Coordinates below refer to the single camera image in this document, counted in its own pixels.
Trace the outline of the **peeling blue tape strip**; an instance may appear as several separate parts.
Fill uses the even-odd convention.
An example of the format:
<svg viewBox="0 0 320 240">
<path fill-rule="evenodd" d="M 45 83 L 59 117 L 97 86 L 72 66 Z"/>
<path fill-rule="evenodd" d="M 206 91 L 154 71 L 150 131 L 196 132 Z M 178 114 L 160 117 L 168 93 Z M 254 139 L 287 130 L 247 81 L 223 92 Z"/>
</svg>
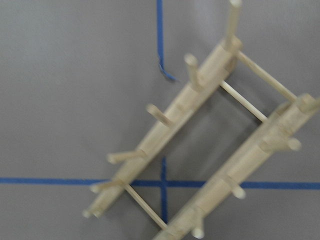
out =
<svg viewBox="0 0 320 240">
<path fill-rule="evenodd" d="M 178 79 L 165 70 L 165 55 L 164 55 L 164 25 L 163 25 L 163 1 L 156 0 L 156 45 L 158 67 L 161 74 L 171 82 L 178 82 Z"/>
</svg>

